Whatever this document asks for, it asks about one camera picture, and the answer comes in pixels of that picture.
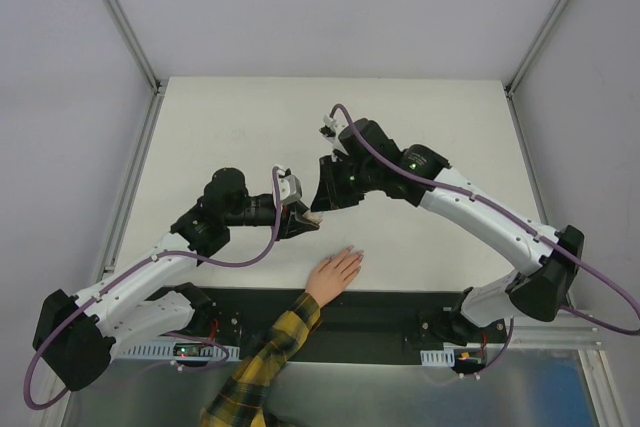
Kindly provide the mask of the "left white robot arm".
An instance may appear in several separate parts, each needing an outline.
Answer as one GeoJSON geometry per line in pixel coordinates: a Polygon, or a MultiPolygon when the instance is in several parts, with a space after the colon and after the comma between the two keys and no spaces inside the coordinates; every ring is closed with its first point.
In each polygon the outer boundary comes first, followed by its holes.
{"type": "Polygon", "coordinates": [[[58,289],[43,302],[33,348],[66,390],[96,381],[115,357],[156,336],[185,331],[204,334],[211,300],[191,283],[158,300],[151,295],[206,263],[231,240],[234,227],[268,227],[269,242],[319,229],[321,218],[301,200],[299,179],[274,167],[272,190],[252,196],[244,174],[216,171],[193,207],[182,214],[149,251],[120,274],[74,294],[58,289]]]}

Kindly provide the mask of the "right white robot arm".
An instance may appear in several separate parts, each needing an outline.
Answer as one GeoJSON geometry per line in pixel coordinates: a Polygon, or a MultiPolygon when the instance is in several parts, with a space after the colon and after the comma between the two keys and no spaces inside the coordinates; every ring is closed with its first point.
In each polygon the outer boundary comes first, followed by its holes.
{"type": "Polygon", "coordinates": [[[558,230],[510,212],[445,157],[420,144],[398,148],[373,120],[348,125],[327,116],[320,133],[332,152],[319,160],[312,211],[355,207],[379,191],[453,222],[512,265],[511,273],[465,289],[450,310],[429,320],[434,337],[464,346],[498,320],[556,318],[578,272],[580,230],[558,230]]]}

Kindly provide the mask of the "person's hand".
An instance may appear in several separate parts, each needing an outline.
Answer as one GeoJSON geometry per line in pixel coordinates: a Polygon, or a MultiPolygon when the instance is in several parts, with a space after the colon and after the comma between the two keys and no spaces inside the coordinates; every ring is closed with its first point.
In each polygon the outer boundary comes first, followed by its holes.
{"type": "Polygon", "coordinates": [[[358,276],[363,258],[362,251],[347,247],[323,260],[310,273],[305,293],[310,295],[320,308],[326,306],[343,293],[358,276]]]}

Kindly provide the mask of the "beige nail polish bottle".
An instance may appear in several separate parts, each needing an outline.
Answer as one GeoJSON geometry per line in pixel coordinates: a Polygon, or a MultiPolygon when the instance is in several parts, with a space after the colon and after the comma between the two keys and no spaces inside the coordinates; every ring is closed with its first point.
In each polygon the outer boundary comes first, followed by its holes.
{"type": "Polygon", "coordinates": [[[323,215],[321,213],[306,212],[304,216],[307,220],[313,222],[316,225],[319,225],[323,220],[323,215]]]}

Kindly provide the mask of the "yellow plaid sleeve forearm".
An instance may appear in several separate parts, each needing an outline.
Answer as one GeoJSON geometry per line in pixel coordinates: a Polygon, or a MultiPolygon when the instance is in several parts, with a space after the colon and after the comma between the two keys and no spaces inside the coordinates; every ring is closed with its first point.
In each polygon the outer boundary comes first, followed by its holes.
{"type": "Polygon", "coordinates": [[[272,382],[304,345],[320,319],[320,307],[307,293],[267,330],[254,353],[247,355],[217,396],[201,411],[202,426],[290,426],[268,411],[272,382]]]}

